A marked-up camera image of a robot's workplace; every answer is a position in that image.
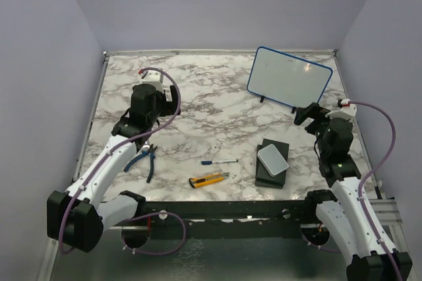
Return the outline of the blue framed whiteboard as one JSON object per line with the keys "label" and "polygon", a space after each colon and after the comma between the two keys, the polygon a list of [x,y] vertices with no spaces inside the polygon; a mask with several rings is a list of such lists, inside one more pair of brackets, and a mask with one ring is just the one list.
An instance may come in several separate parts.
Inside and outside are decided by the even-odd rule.
{"label": "blue framed whiteboard", "polygon": [[330,67],[260,46],[251,67],[247,91],[264,100],[304,108],[319,102],[332,74]]}

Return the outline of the blue whiteboard marker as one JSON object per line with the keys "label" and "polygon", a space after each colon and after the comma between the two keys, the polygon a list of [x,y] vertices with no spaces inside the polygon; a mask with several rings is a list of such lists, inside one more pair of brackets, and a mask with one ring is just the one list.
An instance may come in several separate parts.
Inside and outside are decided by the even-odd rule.
{"label": "blue whiteboard marker", "polygon": [[231,164],[231,163],[238,163],[238,159],[232,160],[202,160],[200,163],[203,166],[212,165],[212,164]]}

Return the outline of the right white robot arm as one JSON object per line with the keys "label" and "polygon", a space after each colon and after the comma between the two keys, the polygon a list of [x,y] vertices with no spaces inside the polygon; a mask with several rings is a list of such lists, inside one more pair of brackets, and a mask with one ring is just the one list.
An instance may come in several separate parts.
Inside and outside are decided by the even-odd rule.
{"label": "right white robot arm", "polygon": [[325,225],[345,259],[348,280],[407,280],[410,255],[388,237],[365,192],[367,178],[349,154],[356,106],[343,99],[334,111],[318,103],[296,109],[296,125],[311,119],[305,130],[316,138],[319,170],[329,186],[307,193],[303,215]]}

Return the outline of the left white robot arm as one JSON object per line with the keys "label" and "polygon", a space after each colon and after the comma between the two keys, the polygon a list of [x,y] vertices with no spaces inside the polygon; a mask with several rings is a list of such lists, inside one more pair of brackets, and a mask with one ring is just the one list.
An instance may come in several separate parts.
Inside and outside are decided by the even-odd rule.
{"label": "left white robot arm", "polygon": [[133,86],[131,104],[114,125],[105,148],[94,163],[64,192],[54,191],[47,199],[47,235],[64,248],[90,252],[102,234],[124,221],[136,225],[145,219],[145,198],[123,191],[114,199],[104,202],[103,197],[116,176],[140,152],[150,136],[165,126],[160,117],[174,120],[180,114],[179,87],[169,87],[171,100],[165,92],[152,84]]}

